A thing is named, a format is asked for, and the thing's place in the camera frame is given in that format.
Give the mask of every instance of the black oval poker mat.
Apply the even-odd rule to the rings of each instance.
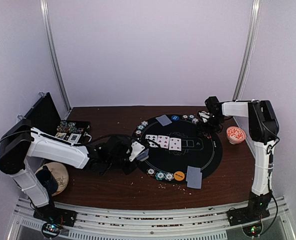
[[[222,145],[216,133],[207,133],[198,136],[197,126],[191,120],[183,120],[182,115],[178,121],[172,121],[171,124],[162,126],[154,117],[147,122],[149,123],[142,130],[140,139],[145,139],[146,135],[168,136],[170,138],[181,139],[181,151],[169,150],[166,148],[150,148],[149,158],[139,162],[138,167],[143,172],[148,169],[154,169],[156,173],[172,173],[181,171],[187,174],[187,167],[201,168],[202,178],[210,176],[219,166],[222,158]],[[168,183],[186,183],[186,180],[166,181]]]

